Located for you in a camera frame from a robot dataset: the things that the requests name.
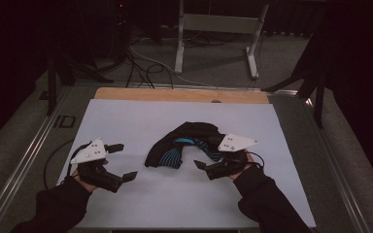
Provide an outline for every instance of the crumpled black fabric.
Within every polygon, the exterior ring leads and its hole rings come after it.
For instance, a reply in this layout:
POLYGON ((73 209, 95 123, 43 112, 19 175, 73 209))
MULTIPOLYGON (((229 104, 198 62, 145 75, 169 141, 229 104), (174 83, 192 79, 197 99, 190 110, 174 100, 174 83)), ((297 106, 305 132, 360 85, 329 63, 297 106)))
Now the crumpled black fabric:
POLYGON ((161 163, 162 157, 164 155, 168 155, 168 153, 173 153, 174 156, 177 155, 179 157, 177 161, 174 161, 173 166, 170 167, 179 168, 182 163, 182 150, 184 146, 188 144, 175 142, 177 139, 190 138, 199 145, 204 143, 206 145, 205 152, 209 154, 219 152, 218 146, 224 136, 225 135, 221 134, 214 124, 206 122, 185 122, 173 131, 169 132, 165 137, 163 137, 161 140, 153 145, 150 152, 148 153, 147 159, 145 161, 145 166, 163 166, 161 163))

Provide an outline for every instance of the hand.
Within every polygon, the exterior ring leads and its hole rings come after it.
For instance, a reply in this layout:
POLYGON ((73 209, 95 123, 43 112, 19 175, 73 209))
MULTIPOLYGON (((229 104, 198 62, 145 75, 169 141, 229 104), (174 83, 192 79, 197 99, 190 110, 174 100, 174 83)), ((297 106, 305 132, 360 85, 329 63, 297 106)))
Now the hand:
POLYGON ((92 185, 92 184, 89 184, 89 183, 86 183, 86 182, 82 181, 81 178, 80 178, 80 175, 78 174, 77 170, 74 171, 74 173, 72 174, 72 177, 78 183, 80 183, 83 186, 83 188, 86 189, 88 192, 93 192, 96 188, 98 188, 95 185, 92 185))
MULTIPOLYGON (((254 162, 254 159, 253 159, 253 157, 251 156, 251 154, 250 153, 248 153, 247 152, 247 150, 245 150, 245 152, 247 153, 247 157, 248 157, 248 161, 249 162, 254 162)), ((235 175, 230 175, 229 176, 229 178, 231 178, 233 181, 235 181, 235 179, 237 179, 245 170, 247 170, 248 168, 250 168, 251 166, 253 166, 253 164, 247 164, 247 165, 245 165, 245 168, 244 168, 244 170, 242 171, 242 172, 239 172, 239 173, 237 173, 237 174, 235 174, 235 175)))

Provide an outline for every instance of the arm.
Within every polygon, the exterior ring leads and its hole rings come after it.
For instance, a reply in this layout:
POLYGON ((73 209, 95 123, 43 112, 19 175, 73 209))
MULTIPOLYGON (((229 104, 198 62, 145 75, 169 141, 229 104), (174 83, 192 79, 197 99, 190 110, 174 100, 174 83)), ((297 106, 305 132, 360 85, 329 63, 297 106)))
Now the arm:
POLYGON ((95 186, 84 183, 79 176, 36 195, 36 215, 18 224, 12 233, 66 232, 85 216, 86 204, 95 186))
POLYGON ((287 197, 255 166, 247 166, 241 174, 230 177, 242 199, 240 211, 259 223, 262 233, 310 233, 287 197))

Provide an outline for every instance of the wooden plank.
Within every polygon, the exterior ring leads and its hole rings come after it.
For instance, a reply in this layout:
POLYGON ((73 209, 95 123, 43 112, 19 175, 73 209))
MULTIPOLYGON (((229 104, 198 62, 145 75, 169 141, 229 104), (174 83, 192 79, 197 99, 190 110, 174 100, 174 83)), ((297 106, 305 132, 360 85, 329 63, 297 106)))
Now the wooden plank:
POLYGON ((261 91, 100 87, 95 99, 269 104, 261 91))

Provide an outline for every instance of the white table surface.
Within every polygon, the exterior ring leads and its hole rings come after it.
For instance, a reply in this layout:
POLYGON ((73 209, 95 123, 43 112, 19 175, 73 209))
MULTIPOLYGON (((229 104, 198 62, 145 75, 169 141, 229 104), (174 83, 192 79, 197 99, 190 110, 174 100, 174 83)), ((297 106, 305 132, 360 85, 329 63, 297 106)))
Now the white table surface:
POLYGON ((193 160, 214 163, 196 147, 185 147, 179 169, 145 167, 151 147, 186 121, 208 122, 219 132, 259 140, 248 148, 262 156, 272 177, 310 227, 316 226, 289 153, 286 139, 269 104, 224 104, 131 100, 91 100, 65 166, 80 145, 96 138, 124 144, 108 154, 108 172, 118 176, 138 171, 117 193, 98 188, 77 227, 108 229, 243 229, 257 223, 240 213, 241 195, 229 178, 210 181, 193 160))

